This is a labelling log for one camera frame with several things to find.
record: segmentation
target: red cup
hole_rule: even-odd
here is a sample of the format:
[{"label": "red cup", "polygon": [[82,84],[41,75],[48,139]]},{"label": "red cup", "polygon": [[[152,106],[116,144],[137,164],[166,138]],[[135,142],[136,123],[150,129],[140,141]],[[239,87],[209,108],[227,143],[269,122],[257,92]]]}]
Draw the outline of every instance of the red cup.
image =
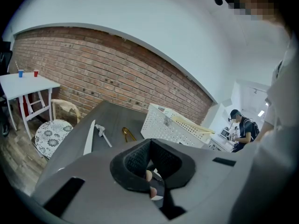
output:
[{"label": "red cup", "polygon": [[34,77],[37,77],[37,74],[38,74],[38,70],[34,70]]}]

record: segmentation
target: black slot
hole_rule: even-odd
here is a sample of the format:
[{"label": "black slot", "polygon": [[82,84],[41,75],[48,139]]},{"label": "black slot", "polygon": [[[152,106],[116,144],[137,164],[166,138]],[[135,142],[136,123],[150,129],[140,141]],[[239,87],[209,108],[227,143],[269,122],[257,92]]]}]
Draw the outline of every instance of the black slot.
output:
[{"label": "black slot", "polygon": [[214,158],[213,161],[217,162],[217,163],[227,165],[227,166],[231,166],[231,167],[233,167],[236,163],[236,161],[223,159],[223,158]]},{"label": "black slot", "polygon": [[53,197],[51,197],[51,199],[44,205],[44,208],[53,215],[60,217],[84,182],[85,181],[80,178],[72,177]]}]

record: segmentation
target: brick wall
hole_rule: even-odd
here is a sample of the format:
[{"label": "brick wall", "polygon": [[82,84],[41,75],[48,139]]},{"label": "brick wall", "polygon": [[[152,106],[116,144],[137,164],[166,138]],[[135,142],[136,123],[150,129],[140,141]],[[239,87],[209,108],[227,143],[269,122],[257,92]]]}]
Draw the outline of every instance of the brick wall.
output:
[{"label": "brick wall", "polygon": [[61,84],[60,99],[85,116],[107,100],[147,112],[164,105],[200,124],[212,100],[173,65],[131,41],[86,28],[41,28],[17,35],[11,68]]}]

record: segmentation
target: black shirt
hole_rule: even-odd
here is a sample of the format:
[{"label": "black shirt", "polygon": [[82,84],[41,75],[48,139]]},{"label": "black shirt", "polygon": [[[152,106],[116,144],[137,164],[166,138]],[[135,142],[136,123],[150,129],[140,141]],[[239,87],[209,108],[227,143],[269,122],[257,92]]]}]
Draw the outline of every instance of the black shirt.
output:
[{"label": "black shirt", "polygon": [[255,139],[254,126],[252,121],[249,118],[242,117],[241,122],[239,124],[239,128],[240,128],[241,138],[246,138],[246,133],[250,132],[251,133],[250,142],[252,142]]}]

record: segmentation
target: black cap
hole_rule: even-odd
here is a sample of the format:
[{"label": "black cap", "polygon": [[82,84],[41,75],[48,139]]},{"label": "black cap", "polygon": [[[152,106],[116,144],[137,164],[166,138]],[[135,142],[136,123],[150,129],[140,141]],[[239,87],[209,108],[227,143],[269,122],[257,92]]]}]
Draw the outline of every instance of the black cap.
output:
[{"label": "black cap", "polygon": [[241,115],[241,112],[238,111],[238,110],[232,110],[231,113],[230,113],[230,117],[231,117],[232,119],[235,119],[235,116],[236,116],[237,114],[238,114],[238,115]]}]

